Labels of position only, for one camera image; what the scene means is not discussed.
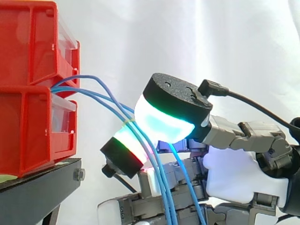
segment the black metal shelf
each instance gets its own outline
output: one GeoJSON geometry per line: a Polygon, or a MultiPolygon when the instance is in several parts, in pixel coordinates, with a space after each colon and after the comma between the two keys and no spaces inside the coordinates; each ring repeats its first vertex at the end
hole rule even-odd
{"type": "Polygon", "coordinates": [[[34,225],[80,186],[80,158],[22,179],[0,184],[0,224],[34,225]]]}

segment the yellow cable tie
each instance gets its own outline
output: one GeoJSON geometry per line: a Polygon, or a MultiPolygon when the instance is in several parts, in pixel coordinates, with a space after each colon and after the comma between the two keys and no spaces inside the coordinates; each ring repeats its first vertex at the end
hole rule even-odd
{"type": "Polygon", "coordinates": [[[125,127],[127,123],[134,122],[134,121],[135,119],[125,120],[124,123],[122,124],[122,127],[125,127]]]}

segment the black sensor cap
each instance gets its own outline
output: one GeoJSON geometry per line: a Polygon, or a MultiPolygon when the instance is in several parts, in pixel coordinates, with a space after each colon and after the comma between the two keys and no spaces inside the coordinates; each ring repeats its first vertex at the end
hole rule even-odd
{"type": "MultiPolygon", "coordinates": [[[[101,149],[103,154],[113,165],[119,168],[129,178],[133,178],[143,167],[143,163],[118,139],[112,137],[101,149]]],[[[102,172],[107,177],[112,177],[114,171],[108,165],[102,172]]]]}
{"type": "Polygon", "coordinates": [[[197,86],[167,74],[153,74],[143,96],[158,110],[194,125],[200,125],[212,110],[197,86]]]}

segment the black plastic housing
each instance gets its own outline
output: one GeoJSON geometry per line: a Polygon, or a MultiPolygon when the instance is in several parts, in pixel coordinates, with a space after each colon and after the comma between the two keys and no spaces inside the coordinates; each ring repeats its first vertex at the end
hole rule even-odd
{"type": "Polygon", "coordinates": [[[212,110],[197,86],[167,74],[153,74],[143,96],[158,110],[194,125],[200,125],[212,110]]]}
{"type": "MultiPolygon", "coordinates": [[[[294,146],[294,149],[298,153],[298,160],[300,160],[300,147],[294,146]]],[[[287,214],[300,216],[300,168],[289,178],[286,203],[280,210],[287,214]]]]}
{"type": "MultiPolygon", "coordinates": [[[[112,137],[100,150],[115,167],[119,168],[129,178],[133,178],[143,167],[143,163],[118,139],[112,137]]],[[[112,177],[114,172],[108,165],[102,172],[107,177],[112,177]]]]}
{"type": "MultiPolygon", "coordinates": [[[[290,124],[300,128],[300,117],[294,118],[290,124]]],[[[300,144],[300,132],[290,129],[290,134],[300,144]]]]}

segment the white plastic part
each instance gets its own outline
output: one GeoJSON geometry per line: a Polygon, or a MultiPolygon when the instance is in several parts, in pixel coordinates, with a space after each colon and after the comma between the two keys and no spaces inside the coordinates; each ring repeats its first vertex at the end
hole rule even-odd
{"type": "Polygon", "coordinates": [[[255,225],[274,225],[278,218],[275,216],[258,213],[255,217],[255,225]]]}
{"type": "Polygon", "coordinates": [[[98,224],[99,225],[120,225],[120,205],[115,199],[107,200],[98,205],[98,224]]]}
{"type": "Polygon", "coordinates": [[[158,179],[157,179],[157,176],[155,175],[153,167],[142,169],[140,171],[139,176],[144,177],[145,180],[148,181],[150,194],[152,197],[161,195],[158,179]]]}
{"type": "Polygon", "coordinates": [[[284,207],[288,179],[275,179],[264,174],[254,152],[210,147],[203,164],[209,170],[206,186],[209,196],[248,203],[257,192],[278,196],[278,207],[284,207]]]}
{"type": "Polygon", "coordinates": [[[145,222],[145,221],[141,221],[141,222],[136,223],[135,225],[150,225],[150,223],[145,222]]]}

